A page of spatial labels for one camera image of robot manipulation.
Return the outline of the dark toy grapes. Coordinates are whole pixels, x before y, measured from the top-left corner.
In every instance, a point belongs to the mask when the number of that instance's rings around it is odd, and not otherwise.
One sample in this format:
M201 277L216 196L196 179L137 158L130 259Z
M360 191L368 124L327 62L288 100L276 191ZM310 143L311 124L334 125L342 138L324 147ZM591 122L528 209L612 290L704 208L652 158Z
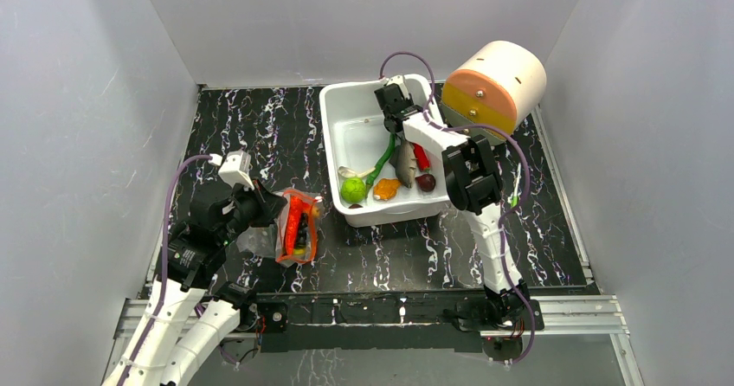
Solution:
M302 213L299 218L296 239L293 244L294 254L305 254L306 253L306 248L310 240L308 221L309 221L308 214Z

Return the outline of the clear zip bag orange zipper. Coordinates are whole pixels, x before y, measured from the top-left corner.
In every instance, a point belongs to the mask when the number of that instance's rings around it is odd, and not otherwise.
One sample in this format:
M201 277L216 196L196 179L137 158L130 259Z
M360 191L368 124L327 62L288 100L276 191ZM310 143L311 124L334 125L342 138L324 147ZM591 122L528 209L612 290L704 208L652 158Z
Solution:
M276 191L286 199L286 206L274 224L250 228L235 245L241 253L273 259L283 267L312 262L318 250L318 230L324 198L293 188Z

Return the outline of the white plastic bin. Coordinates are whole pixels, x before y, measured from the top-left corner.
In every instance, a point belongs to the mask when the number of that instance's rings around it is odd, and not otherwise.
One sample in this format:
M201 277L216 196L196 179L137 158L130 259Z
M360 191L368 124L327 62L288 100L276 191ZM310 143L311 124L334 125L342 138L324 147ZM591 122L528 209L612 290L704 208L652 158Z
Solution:
M374 94L382 85L380 80L345 82L327 86L319 94L333 204L355 228L435 216L450 207L440 159L432 154L428 159L437 185L431 192L401 187L388 201L378 201L369 193L355 209L341 197L343 178L338 168L365 172L388 147L390 133L383 125L383 112Z

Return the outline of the red toy chili pepper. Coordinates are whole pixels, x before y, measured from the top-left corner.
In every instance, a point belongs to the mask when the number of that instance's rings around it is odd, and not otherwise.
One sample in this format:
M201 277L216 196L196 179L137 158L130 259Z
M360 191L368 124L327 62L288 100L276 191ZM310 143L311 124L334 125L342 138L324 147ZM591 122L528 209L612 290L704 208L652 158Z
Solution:
M419 144L413 144L413 151L415 155L416 164L418 170L421 172L427 172L431 169L431 163L428 159L428 155Z

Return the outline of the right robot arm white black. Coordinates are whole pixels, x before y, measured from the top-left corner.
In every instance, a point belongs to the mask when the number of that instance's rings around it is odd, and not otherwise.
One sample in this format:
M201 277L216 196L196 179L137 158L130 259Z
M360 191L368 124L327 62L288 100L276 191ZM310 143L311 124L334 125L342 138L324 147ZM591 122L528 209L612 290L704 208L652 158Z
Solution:
M449 201L464 213L482 256L485 303L458 307L453 313L458 325L511 328L520 320L522 308L511 296L514 278L505 275L510 266L501 248L499 225L503 185L489 140L439 123L414 102L401 77L385 80L375 96L393 142L388 159L397 179L404 186L415 183L417 147L440 157Z

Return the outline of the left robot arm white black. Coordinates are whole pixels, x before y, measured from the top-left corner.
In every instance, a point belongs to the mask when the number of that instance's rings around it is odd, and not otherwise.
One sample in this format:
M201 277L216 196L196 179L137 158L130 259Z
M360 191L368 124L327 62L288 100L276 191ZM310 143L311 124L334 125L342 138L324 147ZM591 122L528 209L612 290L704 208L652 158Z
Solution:
M259 181L201 188L189 215L164 244L151 297L105 385L187 385L224 337L254 327L259 309L254 292L227 282L203 314L186 323L226 260L226 249L250 228L274 225L287 200Z

